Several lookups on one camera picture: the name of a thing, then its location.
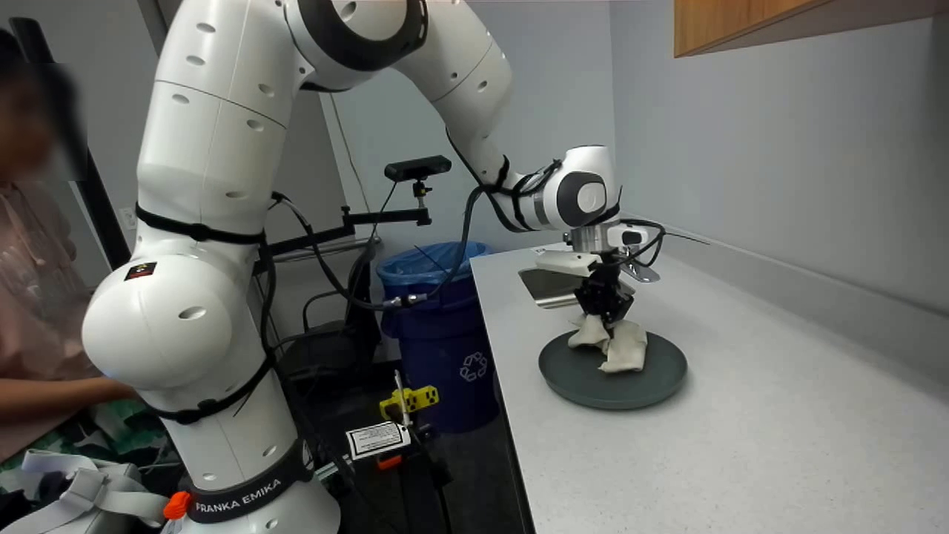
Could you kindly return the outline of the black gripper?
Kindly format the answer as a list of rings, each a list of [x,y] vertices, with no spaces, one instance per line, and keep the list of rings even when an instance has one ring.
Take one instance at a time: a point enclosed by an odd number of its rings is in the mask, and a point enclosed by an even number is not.
[[[607,255],[590,276],[579,286],[575,299],[588,314],[616,323],[636,304],[636,292],[621,282],[621,261]]]

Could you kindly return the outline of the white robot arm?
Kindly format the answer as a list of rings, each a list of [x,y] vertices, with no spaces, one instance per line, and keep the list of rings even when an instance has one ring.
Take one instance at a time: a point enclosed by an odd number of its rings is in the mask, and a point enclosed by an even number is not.
[[[161,534],[342,531],[249,289],[297,95],[385,69],[434,105],[508,228],[590,231],[621,212],[606,145],[526,172],[495,142],[510,59],[465,0],[180,0],[143,127],[133,252],[80,329],[183,461]]]

